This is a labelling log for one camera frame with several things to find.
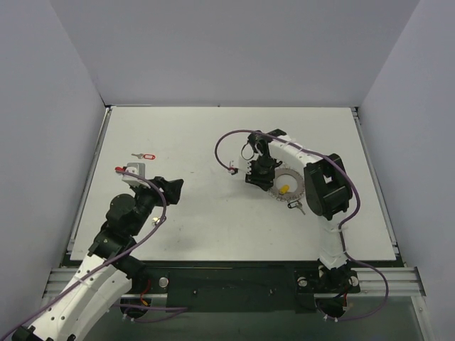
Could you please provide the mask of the aluminium frame rail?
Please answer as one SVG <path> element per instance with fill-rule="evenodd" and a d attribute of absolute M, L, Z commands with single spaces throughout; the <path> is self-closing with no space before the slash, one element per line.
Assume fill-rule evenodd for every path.
<path fill-rule="evenodd" d="M 76 268 L 67 267 L 52 269 L 45 285 L 43 298 L 57 296 L 76 271 Z M 385 293 L 385 283 L 376 271 L 368 268 L 354 268 L 354 271 L 358 275 L 360 284 L 358 296 L 380 297 Z M 386 267 L 378 268 L 378 271 L 387 279 L 389 296 L 426 296 L 417 267 Z"/>

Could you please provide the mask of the yellow tag key on disc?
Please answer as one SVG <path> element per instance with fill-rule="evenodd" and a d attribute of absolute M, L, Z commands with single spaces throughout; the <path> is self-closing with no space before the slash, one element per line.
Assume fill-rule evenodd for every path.
<path fill-rule="evenodd" d="M 280 195 L 285 195 L 289 192 L 289 189 L 290 189 L 290 186 L 289 185 L 283 185 L 280 189 L 279 189 L 279 194 Z"/>

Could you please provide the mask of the steel keyring disc with rings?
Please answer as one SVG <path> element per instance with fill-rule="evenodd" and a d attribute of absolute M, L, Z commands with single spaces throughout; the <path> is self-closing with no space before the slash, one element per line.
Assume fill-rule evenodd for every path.
<path fill-rule="evenodd" d="M 283 185 L 289 185 L 289 192 L 285 195 L 279 194 Z M 268 190 L 270 196 L 282 202 L 300 200 L 305 194 L 304 178 L 296 170 L 290 168 L 278 168 L 275 170 L 274 187 Z"/>

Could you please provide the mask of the black tag key loose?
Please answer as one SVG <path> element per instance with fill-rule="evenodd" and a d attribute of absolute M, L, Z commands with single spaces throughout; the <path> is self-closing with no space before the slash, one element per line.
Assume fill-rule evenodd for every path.
<path fill-rule="evenodd" d="M 161 225 L 165 221 L 166 221 L 166 216 L 161 216 L 161 217 L 154 217 L 151 222 L 152 222 L 152 225 L 154 227 L 156 227 L 156 226 Z"/>

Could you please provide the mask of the red tag key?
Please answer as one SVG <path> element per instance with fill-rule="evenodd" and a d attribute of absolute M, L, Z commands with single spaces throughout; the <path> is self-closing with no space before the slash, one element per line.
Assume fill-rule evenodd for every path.
<path fill-rule="evenodd" d="M 156 159 L 156 156 L 154 154 L 151 154 L 151 153 L 132 153 L 132 156 L 133 157 L 136 157 L 140 160 L 155 160 Z"/>

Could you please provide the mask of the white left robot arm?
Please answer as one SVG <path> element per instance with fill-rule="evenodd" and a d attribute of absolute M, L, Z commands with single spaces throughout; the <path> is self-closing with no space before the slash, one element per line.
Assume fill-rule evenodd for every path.
<path fill-rule="evenodd" d="M 84 340 L 123 294 L 145 287 L 150 274 L 146 264 L 131 255 L 141 246 L 135 237 L 155 207 L 166 210 L 178 203 L 184 181 L 121 174 L 133 193 L 112 199 L 73 277 L 51 302 L 9 332 L 12 340 Z"/>

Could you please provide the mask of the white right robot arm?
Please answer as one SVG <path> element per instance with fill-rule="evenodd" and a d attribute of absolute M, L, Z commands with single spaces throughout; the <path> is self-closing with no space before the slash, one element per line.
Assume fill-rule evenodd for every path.
<path fill-rule="evenodd" d="M 343 283 L 341 270 L 348 257 L 338 224 L 346 217 L 353 190 L 346 180 L 341 158 L 316 155 L 293 142 L 280 129 L 264 134 L 252 132 L 247 138 L 252 155 L 239 157 L 245 182 L 287 203 L 302 199 L 318 217 L 319 256 L 322 269 L 317 274 L 320 287 L 327 291 Z"/>

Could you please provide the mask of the black tag key near disc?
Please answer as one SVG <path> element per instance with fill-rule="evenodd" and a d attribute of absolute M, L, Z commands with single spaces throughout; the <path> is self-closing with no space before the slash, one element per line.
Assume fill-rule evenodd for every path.
<path fill-rule="evenodd" d="M 303 204 L 299 200 L 294 200 L 294 201 L 288 202 L 287 203 L 287 207 L 290 210 L 293 210 L 293 209 L 299 210 L 303 215 L 306 214 L 304 209 L 303 209 Z"/>

